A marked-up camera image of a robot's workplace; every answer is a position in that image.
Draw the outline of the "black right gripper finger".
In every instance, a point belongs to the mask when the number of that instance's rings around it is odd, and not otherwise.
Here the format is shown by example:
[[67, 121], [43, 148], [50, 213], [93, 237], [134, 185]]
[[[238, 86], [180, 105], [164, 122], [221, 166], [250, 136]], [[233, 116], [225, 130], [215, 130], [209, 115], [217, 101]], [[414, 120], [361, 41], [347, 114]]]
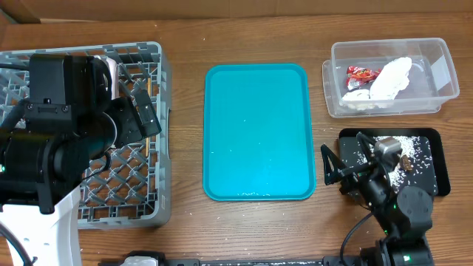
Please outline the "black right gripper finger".
[[346, 179], [349, 175], [348, 167], [327, 146], [321, 146], [321, 155], [324, 165], [324, 184], [332, 185]]
[[356, 140], [361, 147], [361, 151], [365, 158], [367, 159], [368, 163], [372, 163], [375, 161], [375, 154], [371, 151], [371, 148], [375, 146], [376, 141], [370, 136], [359, 132], [356, 135]]

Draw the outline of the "brown food piece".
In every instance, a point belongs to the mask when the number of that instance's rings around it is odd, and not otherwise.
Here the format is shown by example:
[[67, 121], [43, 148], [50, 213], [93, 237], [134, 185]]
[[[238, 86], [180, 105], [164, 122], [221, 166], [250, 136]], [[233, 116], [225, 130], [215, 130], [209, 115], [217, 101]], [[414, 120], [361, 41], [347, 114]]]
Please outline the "brown food piece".
[[409, 157], [406, 154], [401, 156], [399, 164], [404, 171], [411, 171], [413, 169]]

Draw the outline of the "small white tissue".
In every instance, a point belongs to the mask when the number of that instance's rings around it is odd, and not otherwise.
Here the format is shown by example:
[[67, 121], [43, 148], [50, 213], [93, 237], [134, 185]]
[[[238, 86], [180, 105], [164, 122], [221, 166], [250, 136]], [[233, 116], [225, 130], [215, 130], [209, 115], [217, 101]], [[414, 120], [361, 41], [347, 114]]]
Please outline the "small white tissue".
[[355, 89], [347, 92], [342, 100], [345, 101], [363, 101], [370, 99], [370, 91], [368, 89]]

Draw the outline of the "white rice pile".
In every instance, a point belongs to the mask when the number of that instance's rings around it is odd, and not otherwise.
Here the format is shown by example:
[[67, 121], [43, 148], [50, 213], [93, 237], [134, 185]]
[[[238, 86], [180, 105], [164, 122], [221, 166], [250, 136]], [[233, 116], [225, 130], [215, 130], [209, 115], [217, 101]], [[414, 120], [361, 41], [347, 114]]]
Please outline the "white rice pile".
[[[419, 137], [406, 136], [380, 136], [372, 137], [376, 144], [371, 148], [375, 154], [375, 161], [380, 164], [381, 173], [389, 180], [389, 184], [399, 192], [403, 187], [418, 184], [419, 181], [412, 181], [420, 177], [427, 169], [422, 163], [422, 147]], [[411, 171], [404, 171], [400, 167], [400, 158], [406, 154], [413, 166]], [[367, 163], [367, 159], [360, 159], [359, 163]]]

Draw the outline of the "red snack wrapper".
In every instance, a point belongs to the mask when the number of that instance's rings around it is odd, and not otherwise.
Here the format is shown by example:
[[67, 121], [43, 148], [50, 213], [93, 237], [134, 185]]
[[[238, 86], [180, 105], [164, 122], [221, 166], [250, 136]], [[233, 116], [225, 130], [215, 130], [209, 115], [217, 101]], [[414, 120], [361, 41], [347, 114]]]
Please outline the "red snack wrapper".
[[348, 66], [346, 85], [349, 91], [358, 89], [373, 82], [381, 73], [381, 69], [372, 70], [359, 66]]

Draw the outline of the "white round plate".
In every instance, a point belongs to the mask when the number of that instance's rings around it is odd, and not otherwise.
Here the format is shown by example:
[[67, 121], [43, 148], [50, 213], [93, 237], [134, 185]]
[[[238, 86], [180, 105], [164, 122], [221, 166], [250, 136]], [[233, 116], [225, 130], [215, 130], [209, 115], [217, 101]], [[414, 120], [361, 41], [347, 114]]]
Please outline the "white round plate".
[[112, 100], [119, 97], [119, 66], [117, 62], [109, 57], [106, 58], [106, 64], [109, 68], [112, 78]]

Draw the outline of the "wooden chopstick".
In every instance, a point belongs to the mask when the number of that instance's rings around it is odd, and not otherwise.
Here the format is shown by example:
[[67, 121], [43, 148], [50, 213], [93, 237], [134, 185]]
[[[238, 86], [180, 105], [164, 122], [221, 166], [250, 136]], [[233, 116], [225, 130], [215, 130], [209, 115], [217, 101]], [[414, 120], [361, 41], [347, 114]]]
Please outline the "wooden chopstick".
[[[147, 78], [147, 82], [146, 82], [146, 85], [147, 85], [147, 93], [150, 96], [150, 94], [152, 93], [152, 79], [151, 78]], [[146, 138], [146, 157], [149, 156], [149, 145], [150, 145], [150, 138], [147, 137]]]

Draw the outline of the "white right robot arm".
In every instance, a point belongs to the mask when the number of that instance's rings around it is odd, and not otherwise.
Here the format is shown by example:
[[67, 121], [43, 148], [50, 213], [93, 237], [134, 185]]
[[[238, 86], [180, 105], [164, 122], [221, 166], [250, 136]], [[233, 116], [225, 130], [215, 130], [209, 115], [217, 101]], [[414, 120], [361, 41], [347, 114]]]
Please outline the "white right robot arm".
[[[369, 211], [345, 236], [333, 265], [433, 265], [426, 232], [432, 227], [433, 197], [425, 190], [406, 186], [396, 192], [389, 173], [401, 162], [401, 143], [393, 137], [376, 140], [356, 135], [366, 162], [349, 167], [326, 145], [321, 146], [324, 183], [340, 184], [343, 195], [360, 196]], [[386, 236], [358, 256], [344, 251], [351, 236], [374, 217]]]

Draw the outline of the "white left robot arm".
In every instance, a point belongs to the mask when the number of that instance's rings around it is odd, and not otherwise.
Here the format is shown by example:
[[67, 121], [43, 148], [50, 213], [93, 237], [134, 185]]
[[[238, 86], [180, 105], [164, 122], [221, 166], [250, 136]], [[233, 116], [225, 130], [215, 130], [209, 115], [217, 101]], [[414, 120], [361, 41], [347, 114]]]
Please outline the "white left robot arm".
[[147, 92], [114, 98], [95, 56], [33, 54], [28, 98], [1, 123], [1, 235], [21, 265], [79, 265], [80, 185], [93, 160], [152, 137], [161, 125]]

